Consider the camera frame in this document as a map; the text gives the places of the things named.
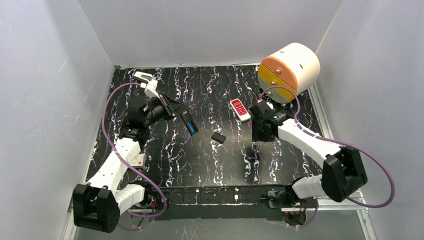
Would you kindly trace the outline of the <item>blue battery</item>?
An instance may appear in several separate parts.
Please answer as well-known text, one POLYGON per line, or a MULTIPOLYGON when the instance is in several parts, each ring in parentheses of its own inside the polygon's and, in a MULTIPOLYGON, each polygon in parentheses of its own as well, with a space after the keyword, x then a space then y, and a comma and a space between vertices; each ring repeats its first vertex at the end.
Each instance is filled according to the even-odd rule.
POLYGON ((195 128, 195 126, 194 126, 193 122, 188 121, 188 122, 187 122, 187 125, 188 125, 189 132, 190 132, 191 134, 194 134, 194 133, 196 132, 196 128, 195 128))

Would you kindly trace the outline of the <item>white remote control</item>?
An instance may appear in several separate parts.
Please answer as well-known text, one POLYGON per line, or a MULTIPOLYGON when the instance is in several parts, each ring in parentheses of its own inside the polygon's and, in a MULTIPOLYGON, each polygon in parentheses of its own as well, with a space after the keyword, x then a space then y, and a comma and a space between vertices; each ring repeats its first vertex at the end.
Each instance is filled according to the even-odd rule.
POLYGON ((243 105, 239 98, 232 99, 229 103, 234 113, 241 122, 246 122, 251 119, 251 115, 249 114, 247 108, 243 105))

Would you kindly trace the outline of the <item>black remote battery cover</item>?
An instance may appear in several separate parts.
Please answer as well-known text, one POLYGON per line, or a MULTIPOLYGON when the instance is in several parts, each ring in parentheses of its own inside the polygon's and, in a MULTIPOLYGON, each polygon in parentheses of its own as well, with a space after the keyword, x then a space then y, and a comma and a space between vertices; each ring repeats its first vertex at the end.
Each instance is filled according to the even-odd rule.
POLYGON ((220 143, 220 144, 223 144, 226 140, 226 136, 224 136, 224 135, 222 135, 218 132, 214 132, 211 136, 211 139, 220 143))

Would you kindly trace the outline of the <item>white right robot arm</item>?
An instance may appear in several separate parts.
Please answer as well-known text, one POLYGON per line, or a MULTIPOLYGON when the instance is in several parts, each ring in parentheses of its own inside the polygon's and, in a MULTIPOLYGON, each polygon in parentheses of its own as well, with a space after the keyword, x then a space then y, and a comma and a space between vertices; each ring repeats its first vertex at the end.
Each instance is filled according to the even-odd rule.
POLYGON ((249 110, 254 142, 275 139, 288 142, 312 158, 322 170, 320 175, 295 179, 270 196, 270 200, 294 204, 307 198, 329 197, 340 203, 368 182, 358 150, 321 140, 315 132, 306 133, 284 110, 272 110, 263 101, 249 110))

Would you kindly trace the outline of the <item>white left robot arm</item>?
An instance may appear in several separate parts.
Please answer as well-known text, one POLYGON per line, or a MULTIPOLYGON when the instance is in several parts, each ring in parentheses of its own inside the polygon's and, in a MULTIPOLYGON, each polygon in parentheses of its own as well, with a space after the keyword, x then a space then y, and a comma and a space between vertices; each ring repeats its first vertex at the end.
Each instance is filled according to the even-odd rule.
POLYGON ((161 119, 180 116, 190 135, 199 130, 189 113, 187 104, 172 100, 160 93, 137 108, 128 108, 118 140, 97 173, 85 184, 77 184, 72 192, 73 222, 81 228, 111 233, 120 216, 134 205, 147 200, 146 185, 129 183, 118 186, 127 170, 134 170, 131 162, 139 160, 150 136, 150 126, 161 119))

